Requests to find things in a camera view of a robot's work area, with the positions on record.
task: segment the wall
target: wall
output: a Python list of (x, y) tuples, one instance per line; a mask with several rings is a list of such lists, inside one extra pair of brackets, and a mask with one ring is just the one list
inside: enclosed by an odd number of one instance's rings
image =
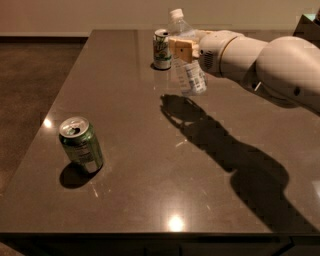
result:
[(0, 0), (0, 36), (88, 36), (92, 29), (156, 29), (170, 8), (198, 28), (294, 29), (318, 0)]

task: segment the aluminum can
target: aluminum can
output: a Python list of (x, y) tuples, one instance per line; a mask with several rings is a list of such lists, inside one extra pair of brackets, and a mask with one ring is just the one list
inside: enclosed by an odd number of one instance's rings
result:
[(88, 173), (103, 165), (100, 145), (93, 126), (80, 116), (65, 120), (59, 128), (59, 140), (70, 161), (81, 165)]
[(169, 33), (166, 29), (158, 29), (153, 36), (153, 65), (156, 69), (166, 70), (171, 67), (169, 50)]

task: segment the table top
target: table top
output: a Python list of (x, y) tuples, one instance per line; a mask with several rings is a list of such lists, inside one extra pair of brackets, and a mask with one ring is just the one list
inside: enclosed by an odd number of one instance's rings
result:
[[(0, 233), (313, 233), (320, 118), (208, 75), (181, 96), (153, 31), (95, 30), (0, 201)], [(84, 116), (105, 164), (78, 175), (58, 128)]]

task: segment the green soda can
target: green soda can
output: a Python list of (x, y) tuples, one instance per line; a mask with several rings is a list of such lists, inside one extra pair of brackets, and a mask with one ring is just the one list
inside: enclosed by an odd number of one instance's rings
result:
[(87, 119), (76, 116), (65, 120), (59, 128), (59, 140), (70, 161), (81, 165), (88, 173), (101, 169), (100, 145)]

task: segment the plastic water bottle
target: plastic water bottle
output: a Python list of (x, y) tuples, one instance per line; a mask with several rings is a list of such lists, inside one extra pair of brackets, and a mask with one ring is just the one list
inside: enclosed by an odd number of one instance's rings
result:
[[(196, 38), (195, 30), (184, 20), (181, 9), (170, 12), (170, 36), (186, 39)], [(173, 67), (176, 69), (181, 91), (184, 96), (199, 95), (207, 90), (205, 73), (200, 68), (198, 60), (187, 63), (173, 55)]]

